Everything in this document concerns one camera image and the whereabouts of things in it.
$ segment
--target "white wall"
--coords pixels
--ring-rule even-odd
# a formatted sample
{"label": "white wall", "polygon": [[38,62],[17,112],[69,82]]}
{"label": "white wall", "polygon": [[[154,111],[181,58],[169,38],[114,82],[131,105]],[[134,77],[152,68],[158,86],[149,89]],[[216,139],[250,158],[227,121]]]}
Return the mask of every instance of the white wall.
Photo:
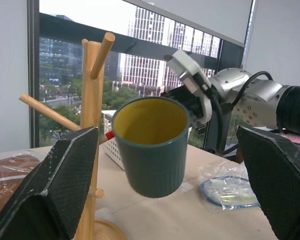
{"label": "white wall", "polygon": [[184,20],[179,22],[243,46],[252,0],[125,0],[158,14],[154,6]]}
{"label": "white wall", "polygon": [[245,69],[300,86],[300,0],[257,0]]}
{"label": "white wall", "polygon": [[0,0],[0,152],[29,148],[27,1]]}

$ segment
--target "wooden mug tree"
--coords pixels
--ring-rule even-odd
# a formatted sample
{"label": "wooden mug tree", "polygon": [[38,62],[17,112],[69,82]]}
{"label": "wooden mug tree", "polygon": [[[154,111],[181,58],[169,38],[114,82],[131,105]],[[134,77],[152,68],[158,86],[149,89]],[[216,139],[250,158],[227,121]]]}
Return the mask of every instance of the wooden mug tree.
{"label": "wooden mug tree", "polygon": [[[105,61],[115,41],[115,35],[107,32],[102,43],[82,40],[83,45],[83,77],[80,126],[68,120],[49,107],[33,99],[27,94],[19,98],[22,102],[38,112],[55,120],[66,128],[77,131],[83,128],[101,127],[101,110],[103,100]],[[99,219],[95,220],[96,198],[102,198],[104,191],[97,189],[99,145],[106,142],[108,136],[100,136],[94,158],[90,189],[82,211],[81,219],[74,240],[126,240],[125,234],[113,223]]]}

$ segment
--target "table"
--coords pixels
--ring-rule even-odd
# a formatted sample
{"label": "table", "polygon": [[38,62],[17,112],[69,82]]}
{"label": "table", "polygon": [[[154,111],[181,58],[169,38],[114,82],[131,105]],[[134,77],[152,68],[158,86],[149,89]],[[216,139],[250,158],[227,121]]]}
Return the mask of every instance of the table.
{"label": "table", "polygon": [[[33,149],[48,153],[51,147]],[[14,152],[0,153],[0,159]],[[100,147],[97,217],[117,224],[129,240],[277,240],[259,207],[211,213],[198,189],[198,167],[238,164],[188,145],[184,180],[173,194],[147,198],[129,185],[125,172]]]}

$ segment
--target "cup rim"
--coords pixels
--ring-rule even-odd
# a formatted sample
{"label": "cup rim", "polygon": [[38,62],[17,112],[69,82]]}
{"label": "cup rim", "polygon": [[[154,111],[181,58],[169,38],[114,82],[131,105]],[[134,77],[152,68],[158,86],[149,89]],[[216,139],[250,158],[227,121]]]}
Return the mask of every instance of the cup rim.
{"label": "cup rim", "polygon": [[[131,141],[128,141],[126,139],[124,139],[123,137],[121,137],[120,135],[117,134],[116,130],[115,130],[115,127],[114,127],[114,122],[115,122],[115,119],[116,119],[116,116],[117,114],[119,113],[119,111],[121,109],[123,109],[125,106],[129,105],[129,104],[132,104],[136,101],[142,101],[142,100],[145,100],[145,99],[160,99],[160,100],[166,100],[166,101],[170,101],[170,102],[173,102],[177,105],[179,105],[181,108],[183,108],[183,110],[185,111],[185,114],[187,115],[187,121],[186,121],[186,126],[184,128],[184,130],[178,135],[176,136],[175,138],[173,139],[170,139],[169,141],[165,141],[165,142],[162,142],[162,143],[159,143],[159,144],[153,144],[153,145],[145,145],[145,144],[139,144],[139,143],[133,143]],[[157,147],[161,147],[161,146],[165,146],[165,145],[168,145],[168,144],[171,144],[173,142],[175,142],[176,140],[178,140],[179,138],[181,138],[181,136],[183,134],[185,134],[185,132],[188,132],[189,131],[189,126],[190,126],[190,115],[189,115],[189,112],[188,110],[186,109],[186,107],[184,105],[182,105],[180,102],[174,100],[174,99],[171,99],[171,98],[168,98],[168,97],[162,97],[162,96],[146,96],[146,97],[141,97],[141,98],[136,98],[132,101],[129,101],[127,102],[126,104],[124,104],[123,106],[121,106],[117,111],[115,111],[113,117],[112,117],[112,123],[111,123],[111,126],[112,126],[112,131],[114,133],[114,136],[118,139],[120,139],[120,141],[123,141],[125,144],[127,145],[130,145],[130,146],[133,146],[133,147],[139,147],[139,148],[145,148],[145,149],[151,149],[151,148],[157,148]]]}

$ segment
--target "plastic bag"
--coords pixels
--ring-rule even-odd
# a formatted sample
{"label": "plastic bag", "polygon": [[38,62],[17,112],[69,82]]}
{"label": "plastic bag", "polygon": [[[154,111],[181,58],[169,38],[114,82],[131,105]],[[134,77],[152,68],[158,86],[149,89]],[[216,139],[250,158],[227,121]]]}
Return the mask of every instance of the plastic bag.
{"label": "plastic bag", "polygon": [[231,169],[202,166],[198,171],[199,189],[211,212],[259,206],[244,163]]}
{"label": "plastic bag", "polygon": [[21,151],[0,159],[0,211],[18,188],[25,176],[45,157],[46,153]]}

